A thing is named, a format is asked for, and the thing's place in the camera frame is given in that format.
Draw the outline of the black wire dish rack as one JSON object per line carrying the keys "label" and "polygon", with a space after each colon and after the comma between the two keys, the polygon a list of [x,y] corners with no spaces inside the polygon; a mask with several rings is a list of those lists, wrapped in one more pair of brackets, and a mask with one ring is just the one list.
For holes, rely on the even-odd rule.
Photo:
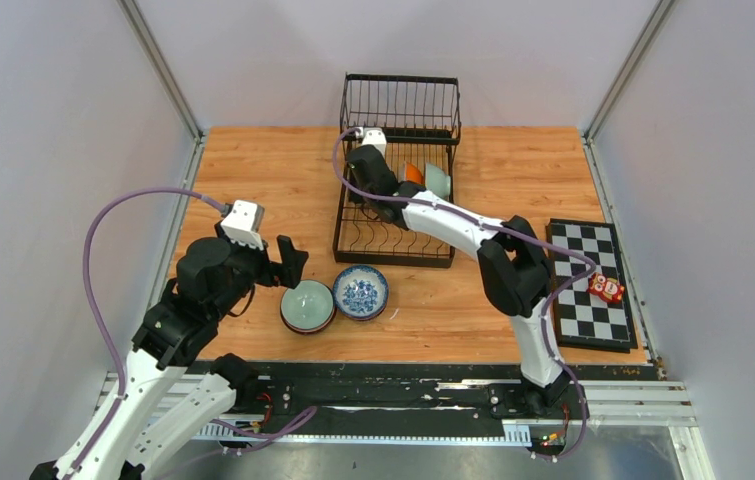
{"label": "black wire dish rack", "polygon": [[[434,165],[453,173],[461,140],[460,82],[456,77],[348,73],[340,129],[380,128],[386,162],[401,177],[407,166]],[[448,268],[455,249],[432,236],[382,222],[365,200],[341,188],[332,247],[339,263]]]}

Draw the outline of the white bowl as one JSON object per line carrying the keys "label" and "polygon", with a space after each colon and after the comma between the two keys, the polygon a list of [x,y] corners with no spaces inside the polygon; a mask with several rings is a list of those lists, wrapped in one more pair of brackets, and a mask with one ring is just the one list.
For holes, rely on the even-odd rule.
{"label": "white bowl", "polygon": [[417,185],[425,185],[425,176],[421,169],[419,169],[413,163],[405,163],[401,171],[401,180],[403,182],[411,182]]}

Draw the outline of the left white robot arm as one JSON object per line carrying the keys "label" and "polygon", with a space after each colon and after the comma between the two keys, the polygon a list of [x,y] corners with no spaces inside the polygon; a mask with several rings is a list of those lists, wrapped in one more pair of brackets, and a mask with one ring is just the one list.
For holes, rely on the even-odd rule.
{"label": "left white robot arm", "polygon": [[224,235],[194,241],[177,263],[160,301],[132,339],[118,384],[72,447],[37,465],[33,479],[154,479],[165,461],[228,408],[251,411],[256,373],[234,354],[219,357],[197,389],[153,421],[161,399],[218,333],[221,321],[256,287],[296,287],[309,255],[277,238],[279,262],[263,248]]}

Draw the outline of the celadon bowl brown rim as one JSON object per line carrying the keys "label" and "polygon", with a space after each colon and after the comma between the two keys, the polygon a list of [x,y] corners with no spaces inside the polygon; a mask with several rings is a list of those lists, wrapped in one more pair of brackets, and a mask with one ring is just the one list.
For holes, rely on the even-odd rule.
{"label": "celadon bowl brown rim", "polygon": [[452,193],[451,176],[432,163],[425,164],[424,185],[429,191],[443,200],[448,200]]}

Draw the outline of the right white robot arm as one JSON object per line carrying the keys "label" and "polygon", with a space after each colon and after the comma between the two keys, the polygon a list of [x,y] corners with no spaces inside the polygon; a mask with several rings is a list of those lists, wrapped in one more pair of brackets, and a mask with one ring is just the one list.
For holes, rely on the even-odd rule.
{"label": "right white robot arm", "polygon": [[524,403],[549,417],[564,403],[555,381],[563,373],[548,320],[553,267],[529,222],[505,222],[458,207],[424,186],[399,181],[373,145],[345,157],[353,181],[346,182],[383,222],[434,237],[477,262],[489,303],[509,317],[521,353],[521,374],[530,384]]}

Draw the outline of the blue floral bowl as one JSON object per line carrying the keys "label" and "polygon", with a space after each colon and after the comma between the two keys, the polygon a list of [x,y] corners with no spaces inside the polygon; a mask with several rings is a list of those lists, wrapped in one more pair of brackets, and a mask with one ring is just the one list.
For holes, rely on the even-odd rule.
{"label": "blue floral bowl", "polygon": [[336,308],[355,321],[379,316],[388,304],[386,277],[369,265],[352,265],[341,271],[331,288]]}

